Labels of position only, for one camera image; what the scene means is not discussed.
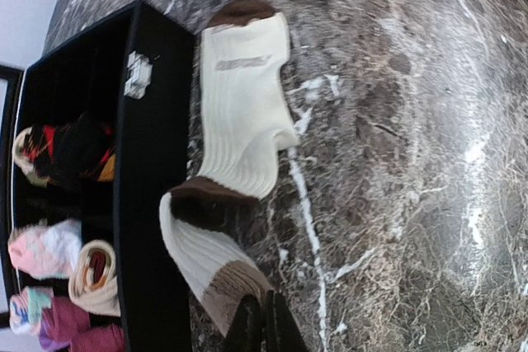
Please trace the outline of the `beige rolled sock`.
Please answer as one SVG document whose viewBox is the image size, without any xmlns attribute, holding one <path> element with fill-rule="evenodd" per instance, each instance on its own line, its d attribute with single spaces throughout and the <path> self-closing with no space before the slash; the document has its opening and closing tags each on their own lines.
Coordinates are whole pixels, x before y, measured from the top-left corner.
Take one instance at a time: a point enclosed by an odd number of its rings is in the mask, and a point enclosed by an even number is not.
<svg viewBox="0 0 528 352">
<path fill-rule="evenodd" d="M 103 240 L 94 240 L 80 251 L 68 282 L 70 300 L 83 310 L 102 316 L 120 316 L 116 255 Z"/>
</svg>

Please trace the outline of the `black glass-lid sock box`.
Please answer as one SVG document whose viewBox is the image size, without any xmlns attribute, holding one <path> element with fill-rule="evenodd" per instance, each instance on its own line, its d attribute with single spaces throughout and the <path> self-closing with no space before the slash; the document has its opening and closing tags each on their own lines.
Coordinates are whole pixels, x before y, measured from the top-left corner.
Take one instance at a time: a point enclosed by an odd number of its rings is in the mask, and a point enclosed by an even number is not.
<svg viewBox="0 0 528 352">
<path fill-rule="evenodd" d="M 191 33 L 138 0 L 27 69 L 1 68 L 1 239 L 70 217 L 86 239 L 108 241 L 129 351 L 191 350 L 189 292 L 164 246 L 158 206 L 186 178 L 194 45 Z M 12 156 L 16 136 L 83 114 L 111 129 L 113 179 L 75 190 L 32 185 Z"/>
</svg>

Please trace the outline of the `black red yellow argyle sock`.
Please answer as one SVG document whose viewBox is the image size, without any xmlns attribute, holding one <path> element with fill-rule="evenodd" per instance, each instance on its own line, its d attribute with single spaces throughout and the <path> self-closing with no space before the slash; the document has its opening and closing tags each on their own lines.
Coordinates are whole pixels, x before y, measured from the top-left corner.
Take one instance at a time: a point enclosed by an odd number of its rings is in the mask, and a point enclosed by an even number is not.
<svg viewBox="0 0 528 352">
<path fill-rule="evenodd" d="M 114 129 L 87 112 L 69 124 L 33 125 L 22 154 L 39 178 L 70 191 L 83 180 L 110 182 L 115 175 Z"/>
</svg>

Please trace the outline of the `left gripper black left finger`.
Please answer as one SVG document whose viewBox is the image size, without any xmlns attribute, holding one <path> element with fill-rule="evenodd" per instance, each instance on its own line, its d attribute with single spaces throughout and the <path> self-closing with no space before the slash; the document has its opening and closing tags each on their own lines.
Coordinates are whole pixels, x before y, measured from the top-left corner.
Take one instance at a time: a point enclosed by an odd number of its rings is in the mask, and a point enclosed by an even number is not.
<svg viewBox="0 0 528 352">
<path fill-rule="evenodd" d="M 261 305 L 252 295 L 240 301 L 228 333 L 223 352 L 258 352 L 262 342 Z"/>
</svg>

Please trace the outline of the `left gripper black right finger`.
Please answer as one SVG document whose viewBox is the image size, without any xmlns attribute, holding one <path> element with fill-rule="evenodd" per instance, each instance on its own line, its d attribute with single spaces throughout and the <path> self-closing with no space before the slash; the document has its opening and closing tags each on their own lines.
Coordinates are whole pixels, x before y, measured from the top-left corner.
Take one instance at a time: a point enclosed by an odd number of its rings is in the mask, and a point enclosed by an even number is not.
<svg viewBox="0 0 528 352">
<path fill-rule="evenodd" d="M 266 351 L 309 352 L 285 298 L 273 290 L 266 295 Z"/>
</svg>

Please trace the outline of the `magenta rolled sock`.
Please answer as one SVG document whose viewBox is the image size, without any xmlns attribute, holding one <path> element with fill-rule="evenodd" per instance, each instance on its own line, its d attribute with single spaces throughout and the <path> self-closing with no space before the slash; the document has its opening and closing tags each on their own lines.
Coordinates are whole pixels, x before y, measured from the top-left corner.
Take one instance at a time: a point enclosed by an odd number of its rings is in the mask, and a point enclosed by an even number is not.
<svg viewBox="0 0 528 352">
<path fill-rule="evenodd" d="M 93 326 L 88 312 L 64 297 L 42 309 L 40 345 L 45 351 L 125 351 L 120 326 Z"/>
</svg>

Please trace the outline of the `white brown striped sock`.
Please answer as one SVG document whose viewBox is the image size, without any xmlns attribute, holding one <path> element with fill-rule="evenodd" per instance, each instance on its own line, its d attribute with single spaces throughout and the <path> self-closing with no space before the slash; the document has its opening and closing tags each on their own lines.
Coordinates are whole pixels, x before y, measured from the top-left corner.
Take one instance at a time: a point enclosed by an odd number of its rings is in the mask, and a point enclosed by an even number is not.
<svg viewBox="0 0 528 352">
<path fill-rule="evenodd" d="M 202 163 L 159 204 L 167 251 L 222 334 L 244 297 L 262 307 L 271 290 L 225 229 L 271 193 L 279 152 L 299 142 L 280 80 L 289 57 L 287 21 L 267 2 L 234 0 L 210 19 L 200 50 Z"/>
</svg>

